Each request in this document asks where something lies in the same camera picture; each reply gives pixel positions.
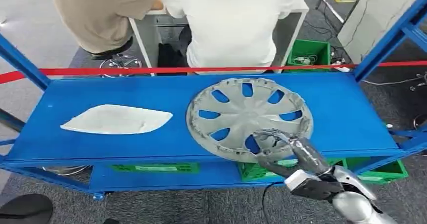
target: shelf surface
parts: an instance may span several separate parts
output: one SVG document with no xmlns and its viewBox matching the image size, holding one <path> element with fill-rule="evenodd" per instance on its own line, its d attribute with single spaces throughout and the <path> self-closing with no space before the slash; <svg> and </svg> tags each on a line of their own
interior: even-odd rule
<svg viewBox="0 0 427 224">
<path fill-rule="evenodd" d="M 109 166 L 96 166 L 90 188 L 93 191 L 233 188 L 265 186 L 283 180 L 272 176 L 243 182 L 234 162 L 201 163 L 199 173 L 122 172 Z"/>
<path fill-rule="evenodd" d="M 54 80 L 5 159 L 16 167 L 221 161 L 191 137 L 194 96 L 228 78 L 266 78 L 301 95 L 314 119 L 312 143 L 327 157 L 384 156 L 399 150 L 353 76 L 342 72 Z M 101 135 L 59 128 L 91 107 L 117 104 L 173 113 L 149 133 Z"/>
</svg>

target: cable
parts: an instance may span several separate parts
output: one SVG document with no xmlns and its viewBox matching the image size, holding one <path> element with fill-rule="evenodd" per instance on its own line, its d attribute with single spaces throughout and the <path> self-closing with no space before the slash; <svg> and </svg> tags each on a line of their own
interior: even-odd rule
<svg viewBox="0 0 427 224">
<path fill-rule="evenodd" d="M 264 191 L 262 192 L 262 212 L 264 214 L 264 218 L 265 218 L 265 223 L 270 224 L 270 220 L 268 219 L 268 215 L 267 215 L 267 211 L 265 210 L 265 204 L 264 204 L 264 200 L 265 200 L 265 194 L 267 193 L 267 190 L 273 186 L 273 185 L 278 185 L 278 184 L 283 184 L 283 182 L 273 182 L 270 183 L 269 185 L 267 185 L 264 189 Z"/>
<path fill-rule="evenodd" d="M 327 38 L 326 41 L 330 41 L 333 37 L 337 36 L 337 32 L 335 31 L 334 27 L 330 24 L 330 22 L 327 20 L 327 17 L 326 17 L 326 8 L 327 8 L 327 6 L 325 5 L 325 7 L 323 8 L 323 10 L 318 9 L 318 11 L 321 14 L 323 14 L 323 18 L 325 20 L 325 24 L 329 28 L 324 28 L 324 27 L 320 27 L 320 26 L 314 26 L 314 25 L 310 24 L 307 20 L 304 21 L 304 23 L 307 24 L 307 25 L 304 25 L 304 26 L 311 27 L 313 31 L 315 31 L 315 32 L 317 32 L 318 34 L 321 34 L 321 35 L 329 34 L 329 38 Z M 342 61 L 343 55 L 345 54 L 345 52 L 343 51 L 344 47 L 331 45 L 331 48 L 333 49 L 334 54 L 336 54 L 332 58 L 332 61 L 334 61 L 334 62 L 337 61 L 337 60 Z"/>
<path fill-rule="evenodd" d="M 292 59 L 292 62 L 296 65 L 314 65 L 317 61 L 317 55 L 311 54 L 308 56 L 298 56 Z"/>
<path fill-rule="evenodd" d="M 75 175 L 75 174 L 80 173 L 81 171 L 85 170 L 87 167 L 89 167 L 89 166 L 86 165 L 86 166 L 63 167 L 60 170 L 50 169 L 49 167 L 42 167 L 42 169 L 45 171 L 50 171 L 50 172 L 56 173 L 59 176 L 70 176 L 70 175 Z"/>
<path fill-rule="evenodd" d="M 419 80 L 422 79 L 422 77 L 418 77 L 418 78 L 412 78 L 412 79 L 407 79 L 407 80 L 403 80 L 403 81 L 399 81 L 399 82 L 384 82 L 384 83 L 375 83 L 375 82 L 369 82 L 369 81 L 362 81 L 364 83 L 368 83 L 371 85 L 375 85 L 375 86 L 386 86 L 386 85 L 394 85 L 394 84 L 400 84 L 400 83 L 405 83 L 405 82 L 411 82 L 411 81 L 415 81 L 415 80 Z"/>
</svg>

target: black cable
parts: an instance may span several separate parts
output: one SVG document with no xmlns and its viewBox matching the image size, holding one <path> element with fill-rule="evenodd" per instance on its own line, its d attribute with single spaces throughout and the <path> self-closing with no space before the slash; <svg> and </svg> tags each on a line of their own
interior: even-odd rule
<svg viewBox="0 0 427 224">
<path fill-rule="evenodd" d="M 329 28 L 331 29 L 331 36 L 326 40 L 326 41 L 329 41 L 329 40 L 331 40 L 333 37 L 335 37 L 335 36 L 337 35 L 337 33 L 336 33 L 336 32 L 334 32 L 334 31 L 335 31 L 334 27 L 332 26 L 332 24 L 330 24 L 330 23 L 329 23 L 329 21 L 328 21 L 328 19 L 327 19 L 327 17 L 326 17 L 326 8 L 327 8 L 327 6 L 326 6 L 326 4 L 325 4 L 325 8 L 323 8 L 323 18 L 325 19 L 325 23 L 326 23 L 326 25 L 328 25 L 328 26 L 329 26 Z"/>
<path fill-rule="evenodd" d="M 332 62 L 336 62 L 337 60 L 342 61 L 342 56 L 344 55 L 344 47 L 341 46 L 333 46 L 331 45 L 331 48 L 333 49 L 333 51 L 338 54 L 338 49 L 341 49 L 341 55 L 339 57 L 336 57 L 334 54 L 334 57 L 332 58 Z"/>
<path fill-rule="evenodd" d="M 283 184 L 283 182 L 273 182 L 270 183 L 269 185 L 267 185 L 264 189 L 264 191 L 262 192 L 262 212 L 264 213 L 264 219 L 265 219 L 265 223 L 270 224 L 270 221 L 268 219 L 268 215 L 267 215 L 267 211 L 265 210 L 265 204 L 264 204 L 264 200 L 265 200 L 265 194 L 267 193 L 267 190 L 273 186 L 273 185 L 278 185 L 278 184 Z"/>
<path fill-rule="evenodd" d="M 307 24 L 307 25 L 304 25 L 304 26 L 310 26 L 312 28 L 312 30 L 314 30 L 315 32 L 317 32 L 319 34 L 330 34 L 331 33 L 331 31 L 328 30 L 327 28 L 322 28 L 322 27 L 317 27 L 317 26 L 311 25 L 307 21 L 304 21 L 304 23 Z M 325 32 L 321 32 L 321 31 L 318 31 L 318 29 L 322 29 L 322 30 L 326 30 L 326 31 Z"/>
</svg>

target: beige t-shirt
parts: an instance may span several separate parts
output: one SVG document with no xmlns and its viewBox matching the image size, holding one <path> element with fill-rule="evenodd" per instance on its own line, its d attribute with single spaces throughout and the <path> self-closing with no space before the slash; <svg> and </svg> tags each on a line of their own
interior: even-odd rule
<svg viewBox="0 0 427 224">
<path fill-rule="evenodd" d="M 143 19 L 154 0 L 54 0 L 63 22 L 90 53 L 123 46 L 131 37 L 128 17 Z"/>
</svg>

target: silver hubcap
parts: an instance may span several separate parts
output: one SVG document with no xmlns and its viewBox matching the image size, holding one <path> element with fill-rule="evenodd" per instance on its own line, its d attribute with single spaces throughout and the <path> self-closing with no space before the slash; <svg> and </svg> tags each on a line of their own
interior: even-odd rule
<svg viewBox="0 0 427 224">
<path fill-rule="evenodd" d="M 275 147 L 271 140 L 258 141 L 253 146 L 255 131 L 275 128 L 310 138 L 313 117 L 298 94 L 274 81 L 227 79 L 193 99 L 187 109 L 187 126 L 193 138 L 209 152 L 254 163 L 254 153 Z M 292 154 L 289 148 L 282 152 L 278 158 Z"/>
</svg>

